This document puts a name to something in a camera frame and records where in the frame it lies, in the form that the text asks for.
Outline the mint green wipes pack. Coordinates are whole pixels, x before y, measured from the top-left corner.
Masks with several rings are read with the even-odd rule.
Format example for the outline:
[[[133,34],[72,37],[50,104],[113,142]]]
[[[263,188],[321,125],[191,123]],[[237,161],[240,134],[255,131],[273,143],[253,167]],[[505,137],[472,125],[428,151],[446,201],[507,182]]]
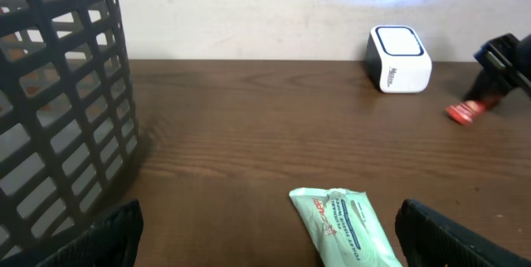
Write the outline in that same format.
[[[366,193],[300,187],[289,197],[324,266],[402,266]]]

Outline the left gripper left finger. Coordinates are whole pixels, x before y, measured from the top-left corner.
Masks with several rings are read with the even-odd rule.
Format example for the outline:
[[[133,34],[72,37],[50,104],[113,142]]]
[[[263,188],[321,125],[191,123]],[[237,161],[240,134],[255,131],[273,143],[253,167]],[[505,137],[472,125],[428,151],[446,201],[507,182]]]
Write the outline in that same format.
[[[140,204],[134,199],[2,260],[1,266],[133,267],[143,228]]]

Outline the red coffee stick sachet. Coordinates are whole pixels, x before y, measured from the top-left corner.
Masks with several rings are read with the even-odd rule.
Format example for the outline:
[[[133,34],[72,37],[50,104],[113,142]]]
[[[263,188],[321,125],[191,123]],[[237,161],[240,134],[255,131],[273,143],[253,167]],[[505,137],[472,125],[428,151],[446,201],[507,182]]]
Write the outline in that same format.
[[[445,108],[448,117],[461,125],[473,124],[485,111],[485,105],[475,100],[463,101]]]

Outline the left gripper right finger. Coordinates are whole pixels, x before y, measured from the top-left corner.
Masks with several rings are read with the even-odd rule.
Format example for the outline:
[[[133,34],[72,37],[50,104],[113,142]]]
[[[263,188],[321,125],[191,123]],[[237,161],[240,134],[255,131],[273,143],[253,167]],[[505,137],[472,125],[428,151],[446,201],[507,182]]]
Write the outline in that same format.
[[[402,203],[395,232],[409,267],[530,267],[524,257],[416,200]]]

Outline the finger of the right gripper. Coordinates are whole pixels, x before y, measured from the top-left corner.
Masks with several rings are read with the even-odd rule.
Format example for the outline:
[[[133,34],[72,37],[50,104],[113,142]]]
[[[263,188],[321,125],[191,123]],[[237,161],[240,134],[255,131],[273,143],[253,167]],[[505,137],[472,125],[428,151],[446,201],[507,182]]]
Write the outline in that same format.
[[[481,70],[462,101],[474,101],[482,105],[497,105],[512,89],[511,86],[500,83],[485,70]]]

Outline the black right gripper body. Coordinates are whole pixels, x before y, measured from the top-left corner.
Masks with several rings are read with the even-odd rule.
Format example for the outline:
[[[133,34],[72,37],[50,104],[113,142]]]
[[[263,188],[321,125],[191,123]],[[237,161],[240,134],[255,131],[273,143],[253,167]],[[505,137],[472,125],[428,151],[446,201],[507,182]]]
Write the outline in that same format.
[[[489,87],[508,93],[521,89],[530,96],[530,35],[520,40],[511,33],[487,41],[476,53]]]

